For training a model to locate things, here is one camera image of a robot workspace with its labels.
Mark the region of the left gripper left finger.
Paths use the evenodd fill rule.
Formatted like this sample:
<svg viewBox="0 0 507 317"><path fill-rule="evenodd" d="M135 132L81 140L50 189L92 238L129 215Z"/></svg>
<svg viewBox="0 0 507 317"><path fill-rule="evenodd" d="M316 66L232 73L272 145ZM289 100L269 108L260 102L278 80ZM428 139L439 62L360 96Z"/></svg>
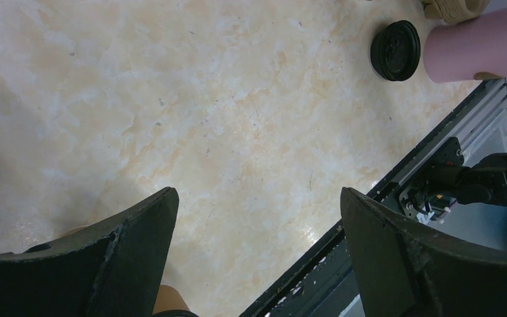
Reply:
<svg viewBox="0 0 507 317"><path fill-rule="evenodd" d="M178 205L167 187L77 232L0 254L0 316L152 316Z"/></svg>

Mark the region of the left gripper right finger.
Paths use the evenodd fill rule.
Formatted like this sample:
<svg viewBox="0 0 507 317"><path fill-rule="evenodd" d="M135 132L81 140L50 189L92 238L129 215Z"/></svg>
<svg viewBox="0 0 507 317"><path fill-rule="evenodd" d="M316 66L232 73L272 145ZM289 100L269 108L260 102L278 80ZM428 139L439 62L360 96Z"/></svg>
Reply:
<svg viewBox="0 0 507 317"><path fill-rule="evenodd" d="M507 252L343 188L341 220L367 316L507 316Z"/></svg>

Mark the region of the black lid stack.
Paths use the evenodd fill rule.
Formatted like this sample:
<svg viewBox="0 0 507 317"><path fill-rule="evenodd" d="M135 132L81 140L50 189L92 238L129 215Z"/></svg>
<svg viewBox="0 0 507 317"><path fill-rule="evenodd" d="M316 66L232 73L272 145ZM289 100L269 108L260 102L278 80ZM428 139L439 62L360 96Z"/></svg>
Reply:
<svg viewBox="0 0 507 317"><path fill-rule="evenodd" d="M411 78L421 58L421 41L408 20L387 25L375 35L370 47L370 62L383 79L392 82Z"/></svg>

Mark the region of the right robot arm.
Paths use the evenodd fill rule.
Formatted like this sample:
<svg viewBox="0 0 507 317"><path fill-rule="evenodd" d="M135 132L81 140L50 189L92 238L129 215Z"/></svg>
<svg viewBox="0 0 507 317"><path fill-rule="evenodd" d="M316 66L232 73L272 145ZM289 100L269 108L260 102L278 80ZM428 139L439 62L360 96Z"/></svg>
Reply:
<svg viewBox="0 0 507 317"><path fill-rule="evenodd" d="M494 153L477 164L464 166L461 159L430 160L399 194L406 216L429 214L432 202L448 198L460 205L484 203L507 207L507 153Z"/></svg>

